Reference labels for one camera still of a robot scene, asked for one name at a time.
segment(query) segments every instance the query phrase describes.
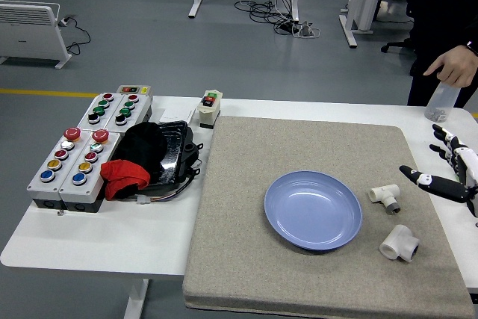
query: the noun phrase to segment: black jacket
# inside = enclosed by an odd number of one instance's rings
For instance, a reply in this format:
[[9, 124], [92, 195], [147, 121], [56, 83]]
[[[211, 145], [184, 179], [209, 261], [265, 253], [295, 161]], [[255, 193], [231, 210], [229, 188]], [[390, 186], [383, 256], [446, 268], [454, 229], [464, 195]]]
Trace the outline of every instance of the black jacket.
[[478, 44], [478, 0], [407, 0], [412, 41], [420, 56], [436, 57], [472, 40]]

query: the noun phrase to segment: plate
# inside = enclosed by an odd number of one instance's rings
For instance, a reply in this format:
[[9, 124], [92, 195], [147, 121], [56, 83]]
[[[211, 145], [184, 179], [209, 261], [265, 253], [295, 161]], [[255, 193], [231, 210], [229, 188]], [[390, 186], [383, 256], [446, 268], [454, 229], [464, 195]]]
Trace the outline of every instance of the plate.
[[357, 197], [342, 182], [314, 171], [279, 177], [269, 187], [264, 209], [272, 227], [307, 250], [333, 250], [359, 233], [362, 214]]

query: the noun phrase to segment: person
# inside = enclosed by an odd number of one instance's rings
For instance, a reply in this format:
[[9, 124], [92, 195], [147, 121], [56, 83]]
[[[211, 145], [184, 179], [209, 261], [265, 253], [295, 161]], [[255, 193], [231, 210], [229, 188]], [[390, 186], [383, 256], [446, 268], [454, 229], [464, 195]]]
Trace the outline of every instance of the person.
[[478, 88], [478, 0], [407, 0], [417, 60], [407, 105], [426, 106], [440, 81], [460, 87], [463, 108]]

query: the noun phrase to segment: pvc tee fitting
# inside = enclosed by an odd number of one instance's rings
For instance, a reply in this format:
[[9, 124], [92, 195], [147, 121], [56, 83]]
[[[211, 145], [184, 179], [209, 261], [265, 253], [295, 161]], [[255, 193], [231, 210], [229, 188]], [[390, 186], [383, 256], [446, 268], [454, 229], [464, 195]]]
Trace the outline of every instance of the pvc tee fitting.
[[397, 214], [400, 212], [400, 205], [396, 200], [399, 195], [400, 189], [397, 185], [375, 187], [368, 191], [370, 201], [383, 203], [388, 214]]
[[419, 244], [420, 240], [413, 236], [408, 227], [397, 224], [383, 243], [380, 244], [379, 249], [388, 259], [393, 260], [401, 257], [409, 263], [417, 252]]

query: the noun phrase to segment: gray felt mat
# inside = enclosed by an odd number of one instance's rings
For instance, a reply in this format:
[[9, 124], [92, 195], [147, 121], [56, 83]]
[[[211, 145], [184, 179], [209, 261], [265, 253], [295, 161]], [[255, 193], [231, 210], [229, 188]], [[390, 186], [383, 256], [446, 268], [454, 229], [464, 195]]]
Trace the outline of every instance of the gray felt mat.
[[[312, 318], [473, 318], [431, 200], [402, 164], [416, 168], [395, 127], [220, 117], [184, 276], [186, 305]], [[274, 231], [264, 195], [295, 170], [334, 176], [357, 196], [363, 224], [351, 242], [319, 254]], [[401, 190], [395, 216], [367, 196], [393, 183]], [[411, 263], [379, 251], [397, 224], [421, 240]]]

